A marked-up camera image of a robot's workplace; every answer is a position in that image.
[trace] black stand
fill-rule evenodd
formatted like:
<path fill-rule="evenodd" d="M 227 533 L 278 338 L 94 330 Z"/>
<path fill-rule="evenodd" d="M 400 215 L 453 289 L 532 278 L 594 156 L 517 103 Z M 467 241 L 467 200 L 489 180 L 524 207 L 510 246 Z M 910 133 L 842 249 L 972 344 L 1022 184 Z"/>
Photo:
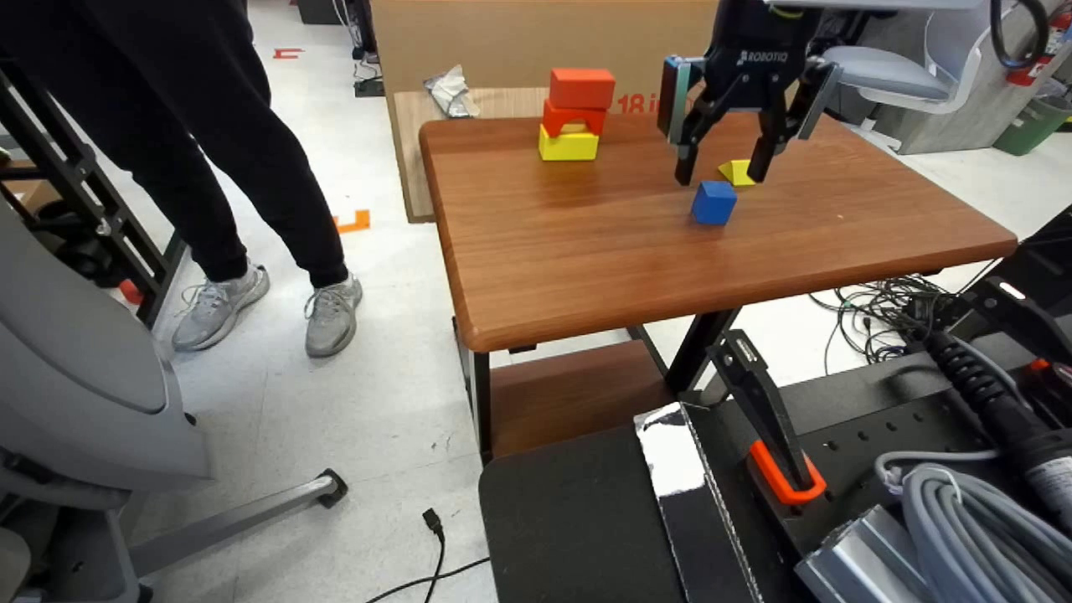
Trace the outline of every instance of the black stand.
<path fill-rule="evenodd" d="M 183 246 L 172 239 L 166 251 L 161 251 L 146 239 L 62 110 L 11 56 L 0 56 L 0 123 L 33 161 L 29 172 L 4 172 L 0 184 L 48 178 L 86 224 L 97 224 L 108 251 L 144 295 L 137 320 L 149 325 Z"/>

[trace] blue block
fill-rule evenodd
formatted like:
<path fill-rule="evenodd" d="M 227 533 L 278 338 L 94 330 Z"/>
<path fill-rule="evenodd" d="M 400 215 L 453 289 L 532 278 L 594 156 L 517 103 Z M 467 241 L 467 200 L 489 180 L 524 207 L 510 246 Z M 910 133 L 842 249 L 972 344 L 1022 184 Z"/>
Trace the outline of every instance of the blue block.
<path fill-rule="evenodd" d="M 738 207 L 738 191 L 725 180 L 702 180 L 692 199 L 692 222 L 724 229 Z"/>

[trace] black pants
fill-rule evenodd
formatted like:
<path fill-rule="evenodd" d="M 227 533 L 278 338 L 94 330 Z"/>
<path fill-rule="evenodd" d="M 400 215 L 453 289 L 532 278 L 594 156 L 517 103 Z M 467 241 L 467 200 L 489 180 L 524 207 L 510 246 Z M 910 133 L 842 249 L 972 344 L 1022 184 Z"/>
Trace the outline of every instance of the black pants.
<path fill-rule="evenodd" d="M 352 0 L 347 7 L 352 7 L 352 17 L 355 17 L 355 28 L 359 28 L 359 33 L 360 33 L 360 46 L 355 46 L 355 54 L 359 54 L 359 56 L 360 56 L 360 54 L 379 54 L 368 0 Z"/>
<path fill-rule="evenodd" d="M 234 0 L 0 0 L 0 46 L 135 176 L 211 283 L 244 275 L 244 246 L 203 156 L 310 285 L 347 278 L 329 200 L 266 107 Z"/>

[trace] shoe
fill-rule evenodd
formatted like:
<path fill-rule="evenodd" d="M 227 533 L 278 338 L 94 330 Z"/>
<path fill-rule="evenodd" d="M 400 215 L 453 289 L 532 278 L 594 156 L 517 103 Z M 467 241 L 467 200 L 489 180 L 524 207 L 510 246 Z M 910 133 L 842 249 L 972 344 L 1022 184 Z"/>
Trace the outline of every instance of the shoe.
<path fill-rule="evenodd" d="M 355 80 L 355 98 L 381 98 L 381 80 Z"/>
<path fill-rule="evenodd" d="M 352 76 L 355 76 L 355 83 L 359 80 L 379 80 L 381 67 L 379 67 L 379 60 L 360 56 L 360 60 L 352 63 Z"/>
<path fill-rule="evenodd" d="M 359 304 L 360 304 L 360 283 L 347 278 L 329 289 L 313 289 L 307 299 L 307 332 L 303 352 L 307 360 L 337 354 L 359 332 Z"/>
<path fill-rule="evenodd" d="M 227 338 L 236 314 L 266 295 L 270 283 L 263 264 L 251 264 L 241 278 L 207 283 L 196 291 L 195 309 L 175 330 L 177 352 L 202 352 Z"/>

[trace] plug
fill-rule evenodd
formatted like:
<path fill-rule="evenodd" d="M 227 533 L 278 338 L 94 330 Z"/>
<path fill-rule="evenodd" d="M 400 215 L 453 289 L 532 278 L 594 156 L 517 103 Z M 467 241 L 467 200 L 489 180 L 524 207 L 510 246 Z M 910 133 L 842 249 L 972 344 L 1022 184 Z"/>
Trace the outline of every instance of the plug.
<path fill-rule="evenodd" d="M 445 536 L 442 536 L 442 520 L 437 520 L 436 509 L 424 509 L 422 520 L 424 520 L 424 527 L 436 533 L 436 541 L 445 541 Z"/>

